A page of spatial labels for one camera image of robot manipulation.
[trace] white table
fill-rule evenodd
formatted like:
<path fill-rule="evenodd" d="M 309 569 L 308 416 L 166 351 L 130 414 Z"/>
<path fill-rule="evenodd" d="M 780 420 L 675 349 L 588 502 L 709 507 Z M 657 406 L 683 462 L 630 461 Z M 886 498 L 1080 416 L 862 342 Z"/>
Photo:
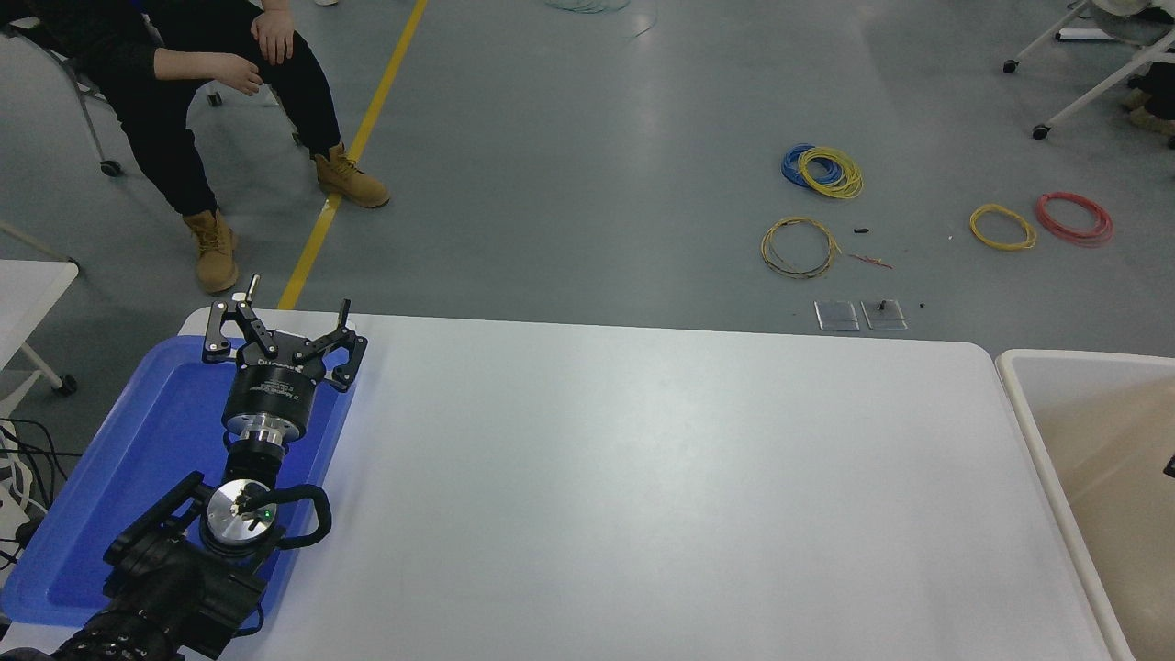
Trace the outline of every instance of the white table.
<path fill-rule="evenodd" d="M 351 318 L 335 528 L 222 659 L 1109 659 L 978 348 Z"/>
<path fill-rule="evenodd" d="M 0 367 L 21 351 L 54 389 L 62 387 L 61 378 L 26 340 L 76 276 L 78 265 L 72 262 L 0 259 Z M 15 409 L 35 379 L 33 373 L 14 396 L 0 404 L 4 416 Z"/>

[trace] person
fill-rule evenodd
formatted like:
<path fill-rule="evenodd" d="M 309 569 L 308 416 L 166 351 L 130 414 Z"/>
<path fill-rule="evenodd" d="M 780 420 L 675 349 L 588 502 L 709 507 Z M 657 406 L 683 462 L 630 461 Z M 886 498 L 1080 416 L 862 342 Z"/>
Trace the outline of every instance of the person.
<path fill-rule="evenodd" d="M 1166 26 L 1175 25 L 1175 18 L 1170 13 L 1175 7 L 1166 6 L 1173 4 L 1163 5 L 1147 7 L 1135 14 L 1135 18 Z M 1134 87 L 1122 101 L 1122 107 L 1130 110 L 1130 123 L 1163 135 L 1175 135 L 1175 65 L 1150 65 Z"/>
<path fill-rule="evenodd" d="M 391 198 L 347 155 L 330 87 L 289 0 L 26 0 L 110 102 L 135 161 L 196 241 L 213 294 L 239 275 L 237 237 L 208 186 L 187 112 L 208 80 L 247 95 L 269 83 L 309 149 L 320 187 L 362 207 Z"/>

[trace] wire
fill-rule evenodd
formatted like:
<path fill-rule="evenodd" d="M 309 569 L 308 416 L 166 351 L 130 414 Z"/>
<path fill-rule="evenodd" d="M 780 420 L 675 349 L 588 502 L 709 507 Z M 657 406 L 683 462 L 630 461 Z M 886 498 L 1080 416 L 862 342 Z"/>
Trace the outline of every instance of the wire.
<path fill-rule="evenodd" d="M 808 168 L 808 164 L 817 158 L 830 160 L 840 166 L 840 177 L 830 184 L 821 183 Z M 860 168 L 857 167 L 857 163 L 848 156 L 848 154 L 841 151 L 840 149 L 833 149 L 832 147 L 813 147 L 800 154 L 797 168 L 800 170 L 800 175 L 804 176 L 804 181 L 806 181 L 813 190 L 822 193 L 830 197 L 851 200 L 860 195 L 861 190 L 865 189 L 865 180 L 861 177 Z"/>
<path fill-rule="evenodd" d="M 36 427 L 38 430 L 40 430 L 41 434 L 45 437 L 46 445 L 49 446 L 49 454 L 54 456 L 53 463 L 56 465 L 58 472 L 61 473 L 62 478 L 68 479 L 68 475 L 66 475 L 65 470 L 61 468 L 61 461 L 58 458 L 61 458 L 61 457 L 81 457 L 80 454 L 78 454 L 78 453 L 69 453 L 69 452 L 58 452 L 56 446 L 53 445 L 53 437 L 49 434 L 49 431 L 45 429 L 45 425 L 41 425 L 40 423 L 38 423 L 35 420 L 22 420 L 20 418 L 0 418 L 0 421 L 11 423 L 13 425 L 15 425 L 15 424 L 32 425 L 33 427 Z"/>
<path fill-rule="evenodd" d="M 6 438 L 9 441 L 12 441 L 13 444 L 15 444 L 18 448 L 21 447 L 22 445 L 25 445 L 22 441 L 20 441 L 19 439 L 16 439 L 15 434 L 13 434 L 12 432 L 9 432 L 8 430 L 6 430 L 4 427 L 0 427 L 0 433 L 4 434 L 4 438 Z M 5 452 L 12 454 L 12 453 L 15 453 L 18 451 L 5 448 Z M 47 493 L 45 491 L 45 478 L 41 477 L 41 470 L 40 470 L 40 467 L 36 466 L 35 461 L 29 461 L 28 463 L 28 468 L 33 472 L 33 481 L 36 485 L 36 490 L 39 492 L 41 492 L 41 503 L 45 504 L 46 508 L 53 507 L 53 499 L 49 498 L 49 493 Z M 53 473 L 53 468 L 52 467 L 49 468 L 49 477 L 51 477 L 51 479 L 54 480 L 54 483 L 56 481 L 56 478 L 55 478 L 55 474 Z"/>
<path fill-rule="evenodd" d="M 1019 243 L 1000 243 L 998 241 L 992 241 L 987 236 L 983 236 L 983 234 L 979 231 L 979 225 L 976 223 L 979 221 L 979 216 L 983 215 L 985 213 L 1003 214 L 1010 217 L 1012 220 L 1019 222 L 1020 227 L 1022 227 L 1025 230 L 1025 240 Z M 971 214 L 971 232 L 974 234 L 975 237 L 982 241 L 983 243 L 998 250 L 1009 250 L 1009 251 L 1027 250 L 1028 248 L 1036 244 L 1036 229 L 1033 228 L 1033 225 L 1028 224 L 1028 221 L 1025 220 L 1023 216 L 1013 210 L 1006 209 L 1000 204 L 983 204 L 978 209 L 975 209 L 975 213 Z"/>
<path fill-rule="evenodd" d="M 1079 207 L 1088 210 L 1094 215 L 1094 227 L 1093 229 L 1074 229 L 1061 224 L 1048 214 L 1045 209 L 1045 204 L 1049 200 L 1065 200 L 1067 202 L 1073 202 Z M 1036 220 L 1048 229 L 1054 235 L 1060 236 L 1062 240 L 1073 243 L 1074 245 L 1081 245 L 1082 248 L 1097 248 L 1109 243 L 1114 237 L 1114 221 L 1106 213 L 1106 209 L 1101 208 L 1096 202 L 1089 200 L 1088 197 L 1082 197 L 1075 193 L 1046 193 L 1036 200 Z"/>
<path fill-rule="evenodd" d="M 62 457 L 81 457 L 81 454 L 73 453 L 73 452 L 58 452 L 56 446 L 53 444 L 53 437 L 49 434 L 49 431 L 46 430 L 43 425 L 41 425 L 40 423 L 36 423 L 35 420 L 24 420 L 24 419 L 20 419 L 20 418 L 0 418 L 0 423 L 7 423 L 9 425 L 14 425 L 14 424 L 33 425 L 34 427 L 39 429 L 41 431 L 41 433 L 45 436 L 45 440 L 46 440 L 46 443 L 47 443 L 47 445 L 49 447 L 48 451 L 43 451 L 41 448 L 38 448 L 36 446 L 33 446 L 32 444 L 26 444 L 25 441 L 21 441 L 19 438 L 16 438 L 15 433 L 9 432 L 4 426 L 0 426 L 0 434 L 2 434 L 8 441 L 11 441 L 18 448 L 18 450 L 4 448 L 4 452 L 16 453 L 16 454 L 26 454 L 31 459 L 34 458 L 34 457 L 47 458 L 48 464 L 49 464 L 49 485 L 48 485 L 48 491 L 47 492 L 45 490 L 45 483 L 43 483 L 43 478 L 41 475 L 41 471 L 36 466 L 36 463 L 31 460 L 29 461 L 29 466 L 28 466 L 28 468 L 32 470 L 33 477 L 34 477 L 34 479 L 36 481 L 38 491 L 40 491 L 40 493 L 41 493 L 41 501 L 45 504 L 45 506 L 42 506 L 41 504 L 36 504 L 35 501 L 31 501 L 28 499 L 28 494 L 25 491 L 21 491 L 21 495 L 24 497 L 24 499 L 26 501 L 34 503 L 39 508 L 41 508 L 41 511 L 46 511 L 48 507 L 53 507 L 53 503 L 54 503 L 54 500 L 56 500 L 55 495 L 56 495 L 56 491 L 58 491 L 58 478 L 56 478 L 58 473 L 61 474 L 62 479 L 68 479 L 69 478 L 68 474 L 66 473 L 65 468 L 62 468 L 62 466 L 61 466 L 61 458 Z M 8 460 L 9 460 L 9 464 L 12 465 L 11 468 L 13 470 L 14 474 L 15 474 L 15 470 L 16 470 L 16 465 L 18 464 L 20 466 L 24 466 L 22 463 L 14 461 L 11 457 L 8 458 Z"/>
<path fill-rule="evenodd" d="M 804 175 L 800 174 L 800 170 L 797 167 L 797 161 L 799 161 L 800 155 L 807 151 L 808 149 L 815 149 L 815 144 L 808 144 L 806 142 L 801 142 L 788 149 L 787 153 L 784 154 L 783 162 L 779 163 L 779 170 L 784 173 L 784 176 L 787 177 L 787 181 L 791 181 L 792 183 L 801 186 L 804 188 L 811 188 L 811 186 L 808 186 L 808 182 L 804 180 Z M 826 170 L 824 174 L 815 177 L 817 181 L 827 186 L 830 183 L 835 183 L 837 181 L 840 180 L 842 170 L 840 169 L 840 166 L 837 164 L 837 161 L 826 157 L 819 157 L 814 160 L 818 163 L 822 164 Z"/>
<path fill-rule="evenodd" d="M 573 12 L 576 14 L 603 14 L 606 12 L 619 12 L 629 6 L 631 0 L 543 0 L 551 8 Z"/>
<path fill-rule="evenodd" d="M 821 262 L 820 265 L 807 270 L 798 270 L 776 250 L 776 231 L 791 224 L 801 223 L 811 224 L 822 231 L 824 237 L 828 243 L 828 254 L 825 255 L 824 262 Z M 772 224 L 771 229 L 763 235 L 763 241 L 759 242 L 759 254 L 763 255 L 763 261 L 766 262 L 767 267 L 780 275 L 794 277 L 797 279 L 811 279 L 824 275 L 830 268 L 832 268 L 832 261 L 837 257 L 837 252 L 839 251 L 840 245 L 837 243 L 837 238 L 832 235 L 832 231 L 830 231 L 827 227 L 821 224 L 819 221 L 801 215 L 785 217 Z"/>
<path fill-rule="evenodd" d="M 237 629 L 236 632 L 233 633 L 233 638 L 251 636 L 253 634 L 264 628 L 264 626 L 266 626 L 266 609 L 261 607 L 261 603 L 257 603 L 257 626 L 248 627 L 244 629 Z"/>

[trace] small black object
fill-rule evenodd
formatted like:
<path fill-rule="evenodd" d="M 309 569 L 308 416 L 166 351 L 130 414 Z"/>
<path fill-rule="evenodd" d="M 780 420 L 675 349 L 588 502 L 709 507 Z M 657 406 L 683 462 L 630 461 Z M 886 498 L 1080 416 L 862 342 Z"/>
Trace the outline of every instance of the small black object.
<path fill-rule="evenodd" d="M 78 380 L 73 378 L 73 375 L 63 375 L 61 377 L 61 387 L 53 389 L 53 392 L 63 398 L 68 398 L 78 392 Z"/>
<path fill-rule="evenodd" d="M 36 534 L 36 530 L 41 527 L 41 521 L 45 521 L 45 517 L 33 519 L 16 526 L 16 532 L 12 535 L 12 539 L 16 540 L 16 546 L 20 548 L 27 548 L 28 542 L 33 541 L 33 535 Z"/>

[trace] white bin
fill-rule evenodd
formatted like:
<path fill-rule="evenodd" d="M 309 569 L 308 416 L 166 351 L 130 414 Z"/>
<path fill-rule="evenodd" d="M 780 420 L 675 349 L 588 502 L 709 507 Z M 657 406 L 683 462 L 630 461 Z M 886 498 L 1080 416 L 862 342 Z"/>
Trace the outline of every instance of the white bin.
<path fill-rule="evenodd" d="M 1175 659 L 1175 360 L 1026 351 L 996 367 L 1115 661 Z"/>

